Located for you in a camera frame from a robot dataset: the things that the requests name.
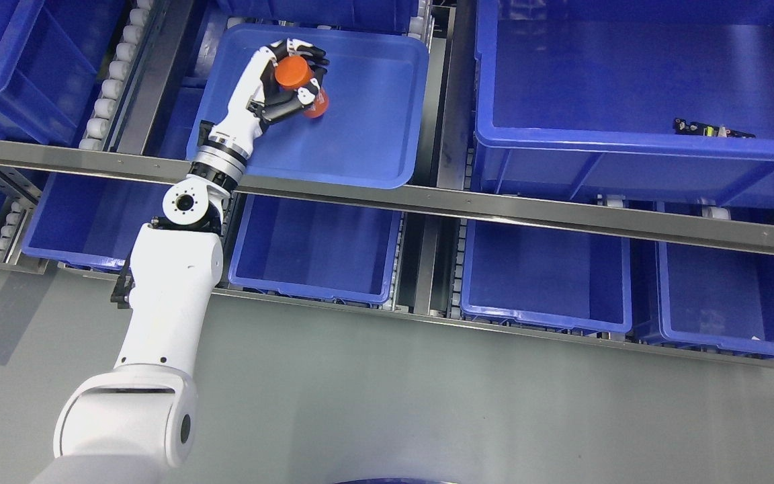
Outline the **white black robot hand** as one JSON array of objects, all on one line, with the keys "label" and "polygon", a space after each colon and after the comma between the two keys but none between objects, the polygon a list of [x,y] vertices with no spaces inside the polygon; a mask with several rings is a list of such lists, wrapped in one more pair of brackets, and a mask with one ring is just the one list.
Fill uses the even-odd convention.
[{"label": "white black robot hand", "polygon": [[[304,85],[268,95],[277,89],[276,65],[292,56],[309,65]],[[325,95],[320,88],[325,86],[326,67],[331,64],[325,57],[325,50],[296,39],[277,40],[260,47],[234,87],[226,116],[213,126],[210,141],[234,151],[252,151],[256,138],[262,135],[262,122],[271,126],[297,114],[310,119],[321,117],[325,112]],[[263,104],[261,117],[250,108],[252,104]]]}]

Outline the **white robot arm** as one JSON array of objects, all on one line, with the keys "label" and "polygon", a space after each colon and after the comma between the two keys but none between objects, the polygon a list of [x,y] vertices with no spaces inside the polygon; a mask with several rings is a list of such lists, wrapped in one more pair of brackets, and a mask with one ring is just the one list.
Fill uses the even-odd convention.
[{"label": "white robot arm", "polygon": [[202,122],[189,171],[143,224],[110,300],[131,309],[111,371],[81,383],[53,433],[53,460],[36,483],[160,483],[194,446],[196,355],[223,272],[224,205],[255,141],[310,110],[323,92],[326,52],[285,38],[259,47],[220,122]]}]

